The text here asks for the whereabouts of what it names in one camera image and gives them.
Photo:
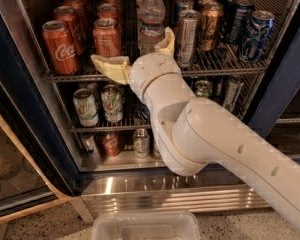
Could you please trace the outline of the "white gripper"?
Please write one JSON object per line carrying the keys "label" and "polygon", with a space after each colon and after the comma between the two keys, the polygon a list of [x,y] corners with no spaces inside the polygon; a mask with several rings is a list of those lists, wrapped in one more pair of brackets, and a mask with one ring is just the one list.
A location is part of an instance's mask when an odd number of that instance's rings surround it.
{"label": "white gripper", "polygon": [[181,69],[172,58],[174,45],[175,34],[170,27],[166,27],[164,39],[155,45],[157,53],[139,57],[131,67],[127,56],[107,58],[93,54],[90,58],[99,73],[119,84],[129,83],[131,90],[142,99],[147,88],[157,78],[166,74],[181,74]]}

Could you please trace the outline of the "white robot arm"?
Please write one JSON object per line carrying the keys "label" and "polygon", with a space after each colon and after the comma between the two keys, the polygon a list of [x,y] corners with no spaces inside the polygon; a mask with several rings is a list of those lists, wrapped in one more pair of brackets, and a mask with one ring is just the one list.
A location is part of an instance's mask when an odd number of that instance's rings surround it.
{"label": "white robot arm", "polygon": [[93,55],[96,69],[128,85],[150,112],[154,140],[165,165],[192,176],[210,163],[232,172],[300,232],[300,165],[274,148],[218,103],[194,94],[168,53],[171,29],[160,50],[129,62]]}

